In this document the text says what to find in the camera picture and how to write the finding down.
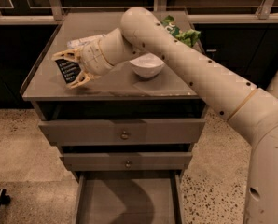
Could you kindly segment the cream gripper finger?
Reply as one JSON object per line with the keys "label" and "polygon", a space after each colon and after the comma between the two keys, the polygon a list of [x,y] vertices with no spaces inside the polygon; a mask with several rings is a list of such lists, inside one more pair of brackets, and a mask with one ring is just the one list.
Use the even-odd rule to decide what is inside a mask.
{"label": "cream gripper finger", "polygon": [[81,71],[72,82],[69,82],[66,85],[66,87],[69,89],[74,89],[74,88],[83,86],[90,80],[91,80],[91,75]]}
{"label": "cream gripper finger", "polygon": [[66,60],[69,62],[78,63],[81,57],[81,48],[67,49],[54,53],[51,57],[53,61]]}

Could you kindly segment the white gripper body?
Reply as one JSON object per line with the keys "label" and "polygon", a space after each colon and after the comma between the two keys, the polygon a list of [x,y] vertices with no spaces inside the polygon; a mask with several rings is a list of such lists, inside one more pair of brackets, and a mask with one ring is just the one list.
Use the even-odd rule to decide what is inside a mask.
{"label": "white gripper body", "polygon": [[94,40],[81,48],[80,62],[85,71],[94,76],[104,76],[113,68],[104,57],[98,40]]}

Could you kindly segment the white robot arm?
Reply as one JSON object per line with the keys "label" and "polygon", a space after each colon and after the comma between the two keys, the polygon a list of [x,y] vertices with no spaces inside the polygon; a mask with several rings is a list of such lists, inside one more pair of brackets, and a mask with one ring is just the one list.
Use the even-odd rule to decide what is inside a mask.
{"label": "white robot arm", "polygon": [[278,224],[278,99],[176,40],[142,7],[121,17],[119,28],[89,44],[52,55],[78,63],[80,86],[115,65],[152,53],[162,59],[251,146],[244,224]]}

